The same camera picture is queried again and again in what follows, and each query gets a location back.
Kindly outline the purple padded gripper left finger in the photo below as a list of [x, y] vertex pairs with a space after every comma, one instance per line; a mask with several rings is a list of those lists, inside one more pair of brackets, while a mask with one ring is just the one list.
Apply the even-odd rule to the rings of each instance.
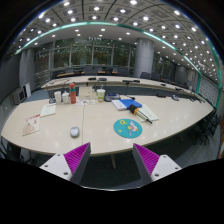
[[55, 154], [41, 166], [41, 169], [75, 184], [79, 184], [90, 153], [90, 144], [86, 143], [65, 154]]

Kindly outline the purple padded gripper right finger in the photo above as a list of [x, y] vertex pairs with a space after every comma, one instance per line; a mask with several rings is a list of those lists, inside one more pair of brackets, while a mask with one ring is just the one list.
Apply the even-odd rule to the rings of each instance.
[[181, 170], [168, 155], [158, 155], [151, 150], [133, 145], [133, 156], [143, 183], [151, 183]]

